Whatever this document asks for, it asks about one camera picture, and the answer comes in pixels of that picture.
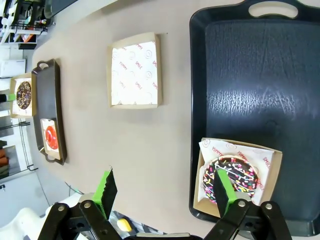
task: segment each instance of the gray table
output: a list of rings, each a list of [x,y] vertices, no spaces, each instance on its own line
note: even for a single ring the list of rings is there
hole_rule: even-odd
[[[82,192],[95,191],[112,166],[118,188],[115,210],[167,233],[204,237],[213,223],[189,212],[189,20],[199,9],[226,2],[239,1],[119,0],[36,50],[34,66],[56,58],[61,67],[68,163],[46,166]],[[160,35],[164,104],[147,110],[111,109],[107,45],[144,32]]]

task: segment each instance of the sprinkled donut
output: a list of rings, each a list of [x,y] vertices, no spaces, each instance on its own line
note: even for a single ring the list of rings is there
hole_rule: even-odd
[[[252,198],[257,189],[258,176],[247,160],[239,156],[224,155],[214,159],[205,169],[202,183],[206,196],[215,203],[213,183],[216,169],[226,170],[233,189],[238,192],[248,193]]]
[[[23,81],[16,92],[16,103],[19,108],[25,110],[31,103],[31,85],[27,81]]]

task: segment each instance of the black plastic tray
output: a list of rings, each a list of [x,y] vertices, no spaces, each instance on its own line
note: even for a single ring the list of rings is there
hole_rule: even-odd
[[[320,10],[295,0],[290,19],[252,17],[247,0],[197,11],[190,20],[191,174],[193,208],[203,137],[258,144],[283,152],[271,200],[293,236],[320,233]]]
[[[35,138],[38,150],[45,155],[48,162],[63,165],[67,159],[67,147],[61,109],[60,67],[54,59],[39,61],[32,70],[36,77],[37,114],[33,116]],[[56,135],[61,159],[49,159],[45,153],[40,119],[51,119],[56,122]]]

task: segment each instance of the metal screw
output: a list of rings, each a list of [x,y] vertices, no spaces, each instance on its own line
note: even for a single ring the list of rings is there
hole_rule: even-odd
[[[239,207],[244,207],[246,205],[246,203],[244,202],[244,201],[240,201],[239,203],[238,203],[238,206]]]
[[[268,210],[271,210],[272,209],[272,205],[270,203],[268,203],[267,205],[265,205],[265,208],[268,209]]]
[[[85,204],[84,204],[84,207],[87,209],[87,208],[90,208],[91,207],[91,203],[90,202],[86,202]]]

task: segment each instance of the white object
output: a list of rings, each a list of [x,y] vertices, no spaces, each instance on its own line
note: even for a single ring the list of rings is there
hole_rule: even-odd
[[[114,48],[112,51],[111,104],[158,104],[155,42]]]
[[[61,203],[73,207],[78,203],[80,197],[80,194],[74,193]],[[8,225],[0,228],[0,240],[23,240],[25,236],[31,240],[37,240],[51,207],[46,209],[45,216],[42,218],[30,208],[21,209]],[[87,240],[81,233],[77,239]]]
[[[45,214],[49,205],[36,172],[1,184],[5,188],[0,190],[0,228],[12,221],[23,208],[31,208],[38,216]]]
[[[199,170],[198,202],[203,198],[208,198],[204,188],[202,187],[202,179],[207,166],[212,162],[212,160],[218,157],[233,155],[247,160],[254,168],[259,181],[254,196],[251,200],[256,205],[261,204],[261,198],[264,186],[266,185],[268,179],[269,168],[272,162],[274,151],[250,146],[236,145],[230,142],[215,139],[205,139],[199,142],[199,146],[203,156],[204,165]]]
[[[26,73],[26,60],[3,60],[1,61],[0,77],[12,78]]]
[[[261,17],[269,14],[284,15],[294,19],[298,15],[298,9],[288,3],[280,1],[264,1],[249,7],[249,13],[253,17]]]
[[[8,23],[8,19],[7,18],[2,18],[2,20],[1,20],[1,24],[2,25],[6,25]]]

